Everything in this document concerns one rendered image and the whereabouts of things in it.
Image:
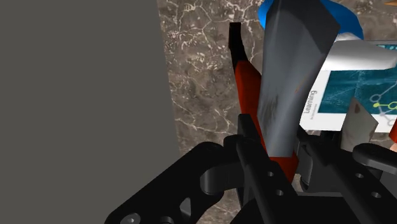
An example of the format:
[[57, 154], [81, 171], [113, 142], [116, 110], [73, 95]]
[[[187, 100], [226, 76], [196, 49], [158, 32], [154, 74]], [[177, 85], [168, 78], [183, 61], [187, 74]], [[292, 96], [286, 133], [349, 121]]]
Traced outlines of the blue bowl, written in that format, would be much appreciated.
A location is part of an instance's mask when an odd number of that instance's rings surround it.
[[[345, 6], [332, 0], [320, 0], [326, 9], [333, 15], [340, 25], [339, 34], [353, 34], [359, 39], [364, 39], [363, 29], [355, 13]], [[265, 28], [267, 13], [274, 0], [264, 0], [258, 8], [258, 19], [260, 25]]]

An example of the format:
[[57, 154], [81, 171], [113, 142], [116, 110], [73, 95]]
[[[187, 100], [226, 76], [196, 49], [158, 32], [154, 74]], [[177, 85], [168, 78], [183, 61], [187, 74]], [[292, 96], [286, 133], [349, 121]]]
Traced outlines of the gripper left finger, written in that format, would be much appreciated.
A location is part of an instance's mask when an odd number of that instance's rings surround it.
[[248, 114], [223, 144], [196, 145], [111, 212], [104, 224], [197, 224], [235, 189], [241, 209], [230, 224], [288, 224], [297, 194], [261, 145]]

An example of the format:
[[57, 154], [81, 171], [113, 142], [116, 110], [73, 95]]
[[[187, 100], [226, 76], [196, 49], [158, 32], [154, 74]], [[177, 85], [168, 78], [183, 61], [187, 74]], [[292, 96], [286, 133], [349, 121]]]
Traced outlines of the red black handled grey hatchet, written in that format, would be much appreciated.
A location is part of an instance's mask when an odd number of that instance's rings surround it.
[[268, 0], [265, 5], [262, 69], [247, 57], [239, 22], [229, 24], [228, 47], [241, 113], [252, 120], [263, 151], [291, 182], [305, 102], [340, 25], [327, 0]]

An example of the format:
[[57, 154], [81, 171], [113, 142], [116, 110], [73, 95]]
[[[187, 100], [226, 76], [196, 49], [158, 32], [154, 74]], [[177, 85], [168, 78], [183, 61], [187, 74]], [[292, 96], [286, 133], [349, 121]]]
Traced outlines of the rusty grey metal blade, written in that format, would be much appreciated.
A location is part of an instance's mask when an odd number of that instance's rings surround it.
[[352, 97], [341, 128], [340, 147], [352, 152], [355, 146], [369, 143], [378, 124], [357, 98]]

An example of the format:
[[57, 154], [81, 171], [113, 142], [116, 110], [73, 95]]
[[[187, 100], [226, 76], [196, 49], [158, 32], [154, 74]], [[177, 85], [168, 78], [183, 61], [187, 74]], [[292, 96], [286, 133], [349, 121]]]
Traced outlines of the white teal cover book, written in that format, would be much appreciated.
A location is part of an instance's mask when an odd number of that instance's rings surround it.
[[365, 41], [337, 36], [308, 95], [300, 125], [340, 130], [355, 98], [389, 132], [397, 119], [397, 39]]

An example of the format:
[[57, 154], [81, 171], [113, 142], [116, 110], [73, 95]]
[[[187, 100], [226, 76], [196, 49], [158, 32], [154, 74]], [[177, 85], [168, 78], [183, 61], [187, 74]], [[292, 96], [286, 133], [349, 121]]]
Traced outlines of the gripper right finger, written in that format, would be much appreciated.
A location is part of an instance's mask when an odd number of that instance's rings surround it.
[[372, 143], [352, 152], [319, 136], [299, 138], [301, 186], [307, 193], [340, 193], [360, 224], [397, 224], [397, 197], [370, 169], [397, 176], [397, 153]]

